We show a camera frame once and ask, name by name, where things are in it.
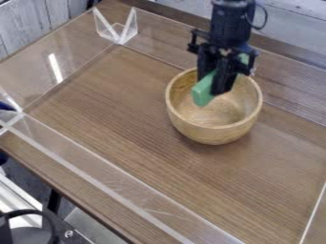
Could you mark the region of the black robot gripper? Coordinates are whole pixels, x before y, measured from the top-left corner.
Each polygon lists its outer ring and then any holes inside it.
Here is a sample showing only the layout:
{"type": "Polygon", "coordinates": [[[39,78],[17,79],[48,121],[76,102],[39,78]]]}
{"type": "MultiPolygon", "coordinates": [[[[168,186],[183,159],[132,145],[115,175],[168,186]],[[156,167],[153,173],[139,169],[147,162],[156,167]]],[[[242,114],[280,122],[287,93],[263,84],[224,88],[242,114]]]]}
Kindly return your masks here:
{"type": "Polygon", "coordinates": [[[198,80],[202,80],[211,71],[215,71],[210,92],[216,96],[231,90],[236,75],[240,74],[242,62],[236,55],[240,53],[250,55],[252,74],[258,50],[247,43],[220,46],[208,41],[208,36],[207,31],[192,29],[187,50],[198,55],[198,80]]]}

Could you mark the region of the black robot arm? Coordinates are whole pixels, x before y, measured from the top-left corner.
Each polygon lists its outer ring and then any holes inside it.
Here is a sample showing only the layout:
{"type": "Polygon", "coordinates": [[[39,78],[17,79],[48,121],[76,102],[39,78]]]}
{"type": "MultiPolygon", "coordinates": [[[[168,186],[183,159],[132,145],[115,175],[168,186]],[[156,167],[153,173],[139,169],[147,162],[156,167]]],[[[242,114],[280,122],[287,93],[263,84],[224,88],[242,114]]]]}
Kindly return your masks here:
{"type": "Polygon", "coordinates": [[[216,96],[231,90],[238,74],[252,74],[258,50],[248,40],[268,15],[256,0],[211,0],[211,6],[210,29],[191,30],[187,50],[198,55],[198,80],[212,74],[208,92],[216,96]]]}

